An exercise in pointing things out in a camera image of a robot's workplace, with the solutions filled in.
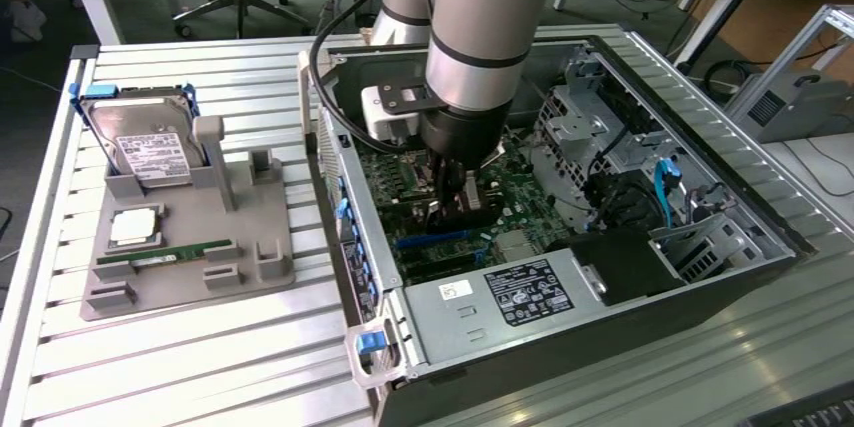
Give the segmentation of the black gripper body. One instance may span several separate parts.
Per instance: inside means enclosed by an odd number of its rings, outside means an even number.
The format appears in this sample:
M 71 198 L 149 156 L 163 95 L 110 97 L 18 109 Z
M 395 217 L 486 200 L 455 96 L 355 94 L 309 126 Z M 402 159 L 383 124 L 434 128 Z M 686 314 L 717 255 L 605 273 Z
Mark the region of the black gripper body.
M 497 149 L 511 103 L 487 111 L 465 111 L 453 107 L 419 114 L 419 136 L 426 146 L 458 162 L 467 170 L 478 170 Z

